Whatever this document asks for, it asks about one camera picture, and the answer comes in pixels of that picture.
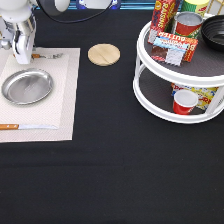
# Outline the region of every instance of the round wooden disc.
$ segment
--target round wooden disc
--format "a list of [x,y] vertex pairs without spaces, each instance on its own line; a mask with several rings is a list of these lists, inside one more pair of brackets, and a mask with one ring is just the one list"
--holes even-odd
[[96,65],[108,66],[119,60],[120,51],[111,44],[97,44],[89,49],[88,57]]

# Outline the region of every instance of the food package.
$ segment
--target food package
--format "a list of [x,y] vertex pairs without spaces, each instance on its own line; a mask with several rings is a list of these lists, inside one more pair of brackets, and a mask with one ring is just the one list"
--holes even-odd
[[187,38],[187,37],[182,37],[182,36],[178,36],[178,35],[174,35],[174,34],[170,34],[170,33],[165,33],[165,32],[159,32],[158,36],[169,38],[171,40],[177,40],[182,43],[188,44],[187,52],[184,55],[184,61],[188,61],[188,62],[191,61],[191,59],[194,55],[194,52],[196,50],[197,44],[198,44],[198,40],[192,39],[192,38]]
[[181,89],[187,89],[190,90],[194,93],[198,94],[198,104],[196,107],[206,110],[209,106],[209,104],[212,101],[212,98],[214,97],[215,93],[218,90],[218,87],[213,87],[213,88],[199,88],[199,87],[190,87],[190,86],[184,86],[184,85],[179,85],[179,84],[171,84],[173,91],[172,91],[172,96]]
[[151,58],[156,61],[180,66],[187,48],[188,44],[184,42],[158,36],[153,43]]
[[157,0],[152,15],[148,43],[153,44],[159,31],[169,32],[171,21],[176,15],[180,0]]

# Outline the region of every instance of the silver dish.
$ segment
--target silver dish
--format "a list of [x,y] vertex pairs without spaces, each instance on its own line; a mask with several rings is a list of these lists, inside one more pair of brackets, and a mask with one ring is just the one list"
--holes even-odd
[[45,71],[27,69],[11,75],[2,85],[3,96],[15,104],[35,103],[53,88],[53,79]]

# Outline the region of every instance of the white turntable organizer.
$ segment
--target white turntable organizer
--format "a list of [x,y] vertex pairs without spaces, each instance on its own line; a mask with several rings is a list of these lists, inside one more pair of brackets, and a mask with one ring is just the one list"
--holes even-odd
[[[217,116],[224,109],[224,54],[210,50],[201,39],[199,43],[202,47],[198,44],[192,61],[184,62],[184,68],[157,63],[149,56],[151,44],[147,43],[147,39],[150,24],[151,22],[143,27],[137,41],[133,88],[138,101],[154,115],[177,123],[200,123]],[[195,108],[192,115],[178,115],[172,109],[171,82],[219,89],[205,112]]]

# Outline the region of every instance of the red can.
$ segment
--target red can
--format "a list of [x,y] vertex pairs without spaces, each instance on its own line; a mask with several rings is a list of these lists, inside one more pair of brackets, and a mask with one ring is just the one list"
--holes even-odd
[[181,12],[175,18],[172,33],[197,39],[203,18],[194,12]]
[[174,94],[173,111],[180,115],[189,115],[198,104],[198,95],[189,90],[179,90]]

